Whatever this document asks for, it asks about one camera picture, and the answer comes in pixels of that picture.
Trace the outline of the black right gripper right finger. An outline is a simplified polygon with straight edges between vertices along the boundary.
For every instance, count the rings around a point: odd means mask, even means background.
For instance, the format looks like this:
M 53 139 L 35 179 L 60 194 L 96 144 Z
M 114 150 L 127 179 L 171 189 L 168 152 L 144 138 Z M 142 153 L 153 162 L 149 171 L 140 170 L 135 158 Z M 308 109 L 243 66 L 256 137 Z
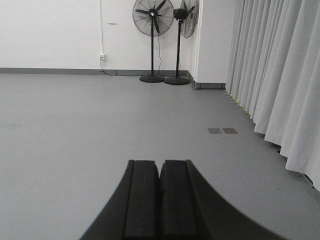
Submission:
M 160 174 L 164 240 L 281 240 L 223 198 L 191 160 L 166 160 Z

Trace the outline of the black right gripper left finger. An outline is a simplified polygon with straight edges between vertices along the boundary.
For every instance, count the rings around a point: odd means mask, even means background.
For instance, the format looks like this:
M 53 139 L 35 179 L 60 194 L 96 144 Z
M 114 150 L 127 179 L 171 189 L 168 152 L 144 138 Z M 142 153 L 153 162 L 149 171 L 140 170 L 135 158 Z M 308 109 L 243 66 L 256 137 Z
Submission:
M 116 190 L 83 240 L 156 240 L 160 182 L 151 160 L 129 160 Z

